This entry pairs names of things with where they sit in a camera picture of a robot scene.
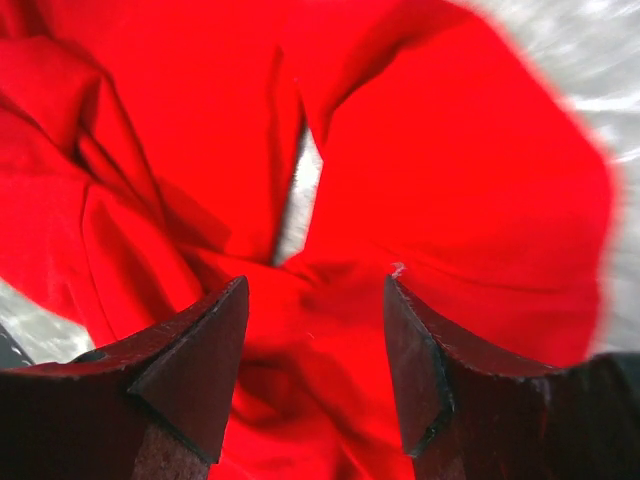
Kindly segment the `red t shirt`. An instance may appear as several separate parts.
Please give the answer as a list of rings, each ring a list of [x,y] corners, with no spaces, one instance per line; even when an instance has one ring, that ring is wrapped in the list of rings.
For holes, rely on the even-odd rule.
[[[537,361],[597,328],[609,169],[449,1],[5,1],[1,276],[125,338],[244,275],[214,479],[406,479],[383,283]]]

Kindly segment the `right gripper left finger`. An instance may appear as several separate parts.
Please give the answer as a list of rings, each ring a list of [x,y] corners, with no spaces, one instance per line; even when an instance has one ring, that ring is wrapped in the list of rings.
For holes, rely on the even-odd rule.
[[[68,363],[1,373],[5,479],[204,479],[220,458],[249,313],[245,277]]]

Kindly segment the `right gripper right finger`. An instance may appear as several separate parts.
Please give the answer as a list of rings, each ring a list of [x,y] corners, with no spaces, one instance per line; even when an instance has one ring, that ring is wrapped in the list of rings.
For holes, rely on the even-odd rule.
[[[416,478],[638,477],[637,353],[550,367],[446,319],[393,278],[384,331]]]

